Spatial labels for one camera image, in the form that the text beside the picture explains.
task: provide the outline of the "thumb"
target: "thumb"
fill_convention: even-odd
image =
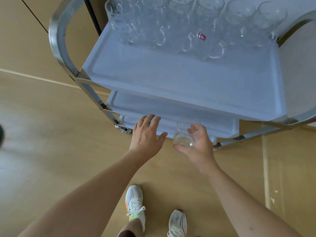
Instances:
[[[173,146],[173,148],[174,148],[176,151],[178,151],[178,152],[180,152],[180,153],[183,153],[183,154],[185,154],[185,155],[188,155],[189,150],[191,149],[191,147],[187,147],[187,146],[180,145],[180,144],[173,144],[172,146]]]
[[[163,143],[165,142],[167,135],[168,135],[168,133],[164,132],[158,137],[157,142],[160,144],[160,146],[162,146]]]

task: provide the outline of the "forearm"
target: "forearm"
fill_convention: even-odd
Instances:
[[[21,236],[101,236],[125,188],[145,162],[141,153],[127,152],[61,199]]]
[[[207,176],[240,237],[301,236],[217,165],[209,167]]]

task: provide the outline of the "hand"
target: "hand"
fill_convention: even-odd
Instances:
[[[192,132],[195,127],[195,124],[192,124],[188,132]],[[218,165],[214,158],[213,143],[207,135],[205,126],[201,126],[195,139],[196,141],[192,147],[173,144],[173,148],[185,154],[189,161],[194,164],[202,174],[208,174],[212,168],[218,167]]]
[[[168,133],[162,133],[156,137],[157,127],[161,117],[156,117],[151,126],[154,114],[143,116],[134,126],[130,150],[141,152],[146,158],[154,157],[161,149]]]

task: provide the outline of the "red sticker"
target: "red sticker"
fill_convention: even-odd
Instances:
[[[203,40],[203,41],[205,41],[205,39],[206,39],[206,36],[204,36],[202,33],[199,33],[199,34],[198,34],[198,37],[199,37],[201,40]]]

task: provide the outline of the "white sneaker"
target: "white sneaker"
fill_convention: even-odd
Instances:
[[[131,185],[126,193],[125,205],[127,208],[127,215],[130,221],[138,218],[142,222],[143,232],[145,231],[145,207],[143,206],[143,192],[139,185]]]
[[[169,219],[168,237],[185,237],[186,217],[182,211],[175,210]]]

